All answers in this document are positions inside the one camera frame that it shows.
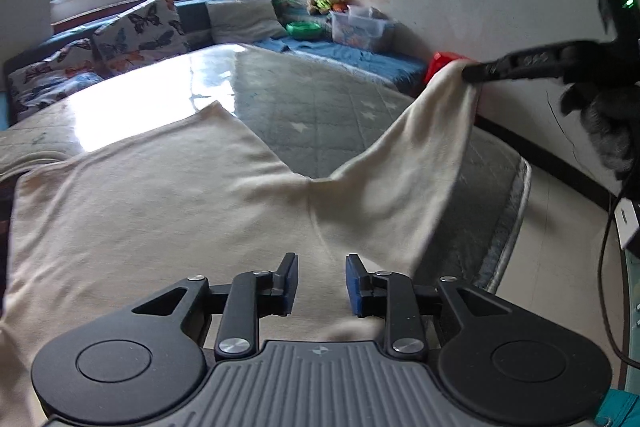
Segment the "gloved right hand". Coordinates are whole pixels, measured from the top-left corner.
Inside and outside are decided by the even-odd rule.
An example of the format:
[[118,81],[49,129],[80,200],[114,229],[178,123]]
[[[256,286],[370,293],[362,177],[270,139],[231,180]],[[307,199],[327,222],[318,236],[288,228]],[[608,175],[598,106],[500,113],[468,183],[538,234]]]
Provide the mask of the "gloved right hand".
[[582,127],[605,168],[622,184],[622,193],[639,198],[639,103],[596,98],[580,113]]

